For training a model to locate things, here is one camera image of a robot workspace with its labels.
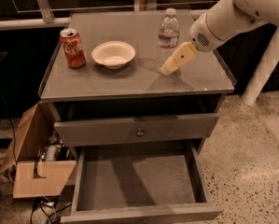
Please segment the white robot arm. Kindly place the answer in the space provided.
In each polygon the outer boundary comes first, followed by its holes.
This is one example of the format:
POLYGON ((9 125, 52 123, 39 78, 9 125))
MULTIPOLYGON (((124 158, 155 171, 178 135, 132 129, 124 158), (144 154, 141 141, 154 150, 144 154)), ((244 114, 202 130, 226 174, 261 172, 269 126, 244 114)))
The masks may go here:
POLYGON ((182 43, 160 67, 169 76, 190 63, 197 52, 209 52, 231 38, 269 22, 279 28, 279 0, 220 0, 192 23, 182 43))

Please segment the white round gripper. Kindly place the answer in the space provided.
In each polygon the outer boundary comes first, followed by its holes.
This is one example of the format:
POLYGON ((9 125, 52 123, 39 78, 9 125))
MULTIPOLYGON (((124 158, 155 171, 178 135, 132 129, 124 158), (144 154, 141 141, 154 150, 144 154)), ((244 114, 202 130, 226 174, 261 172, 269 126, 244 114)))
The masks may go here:
POLYGON ((192 42, 182 43, 161 66, 160 72, 169 76, 181 66, 197 57, 197 50, 210 52, 223 44, 210 30, 207 14, 202 14, 190 27, 189 37, 192 42))

